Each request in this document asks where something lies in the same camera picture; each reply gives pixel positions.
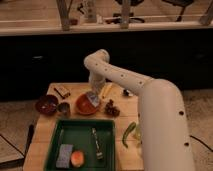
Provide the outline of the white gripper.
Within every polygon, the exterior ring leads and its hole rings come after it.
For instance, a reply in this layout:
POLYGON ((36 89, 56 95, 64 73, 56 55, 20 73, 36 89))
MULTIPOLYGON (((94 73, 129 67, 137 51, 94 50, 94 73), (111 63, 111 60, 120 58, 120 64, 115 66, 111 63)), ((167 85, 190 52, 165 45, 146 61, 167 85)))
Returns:
POLYGON ((102 88, 105 85, 105 82, 106 80, 104 77, 95 77, 95 76, 89 77, 91 89, 96 94, 99 94, 101 92, 102 88))

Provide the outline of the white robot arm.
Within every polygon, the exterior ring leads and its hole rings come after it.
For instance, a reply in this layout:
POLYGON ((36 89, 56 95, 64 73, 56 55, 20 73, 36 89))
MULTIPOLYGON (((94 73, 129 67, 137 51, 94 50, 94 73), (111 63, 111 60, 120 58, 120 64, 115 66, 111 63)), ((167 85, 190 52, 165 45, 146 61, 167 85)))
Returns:
POLYGON ((99 92, 106 80, 138 97, 144 171, 195 171, 182 94, 165 79, 152 78, 109 63, 100 49, 84 58, 89 83, 99 92))

